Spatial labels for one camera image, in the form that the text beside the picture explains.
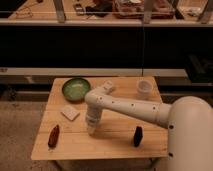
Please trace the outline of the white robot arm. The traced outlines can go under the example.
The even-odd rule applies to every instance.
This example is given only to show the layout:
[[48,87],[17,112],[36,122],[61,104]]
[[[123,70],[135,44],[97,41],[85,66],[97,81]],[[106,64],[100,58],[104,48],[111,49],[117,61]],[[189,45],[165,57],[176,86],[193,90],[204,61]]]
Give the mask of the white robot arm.
[[92,135],[102,110],[108,109],[168,129],[168,171],[213,171],[213,108],[203,99],[186,96],[173,104],[116,98],[110,88],[86,94],[87,131]]

